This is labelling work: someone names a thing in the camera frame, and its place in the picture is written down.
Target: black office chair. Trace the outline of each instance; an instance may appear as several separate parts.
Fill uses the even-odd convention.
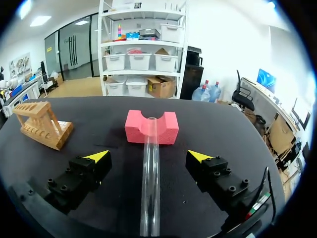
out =
[[[240,78],[240,74],[239,74],[238,70],[237,70],[237,73],[238,73],[238,84],[237,84],[236,90],[232,94],[232,100],[234,102],[238,103],[241,108],[248,108],[251,111],[254,111],[254,104],[252,102],[253,98],[250,96],[251,91],[246,89],[246,88],[241,87],[241,78]]]

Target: wooden test tube rack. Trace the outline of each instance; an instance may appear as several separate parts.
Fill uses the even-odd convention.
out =
[[[73,130],[73,123],[58,121],[49,102],[23,103],[13,109],[21,123],[21,132],[32,139],[60,150]]]

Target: black cabinet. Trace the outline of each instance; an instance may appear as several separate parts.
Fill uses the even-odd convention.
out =
[[[201,66],[186,65],[180,99],[192,100],[194,90],[200,86],[203,71]]]

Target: clear acrylic tube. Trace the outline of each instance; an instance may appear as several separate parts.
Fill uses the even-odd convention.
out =
[[[148,118],[143,157],[140,236],[159,236],[160,184],[157,119]]]

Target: white storage bin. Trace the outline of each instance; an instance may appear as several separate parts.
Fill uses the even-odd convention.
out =
[[[126,85],[129,89],[130,96],[134,97],[144,97],[147,88],[148,80],[143,77],[133,77],[129,78]]]
[[[155,55],[156,70],[163,72],[175,72],[177,56]]]
[[[169,24],[161,24],[160,25],[160,39],[162,41],[176,42],[180,43],[182,40],[184,27],[169,25]]]
[[[152,54],[128,54],[130,56],[131,70],[149,70]]]
[[[112,80],[105,82],[105,86],[108,90],[109,96],[123,96],[126,87],[126,76],[114,76],[113,80],[117,81],[117,83],[112,82]]]
[[[124,60],[126,54],[116,54],[104,56],[108,71],[124,70]]]

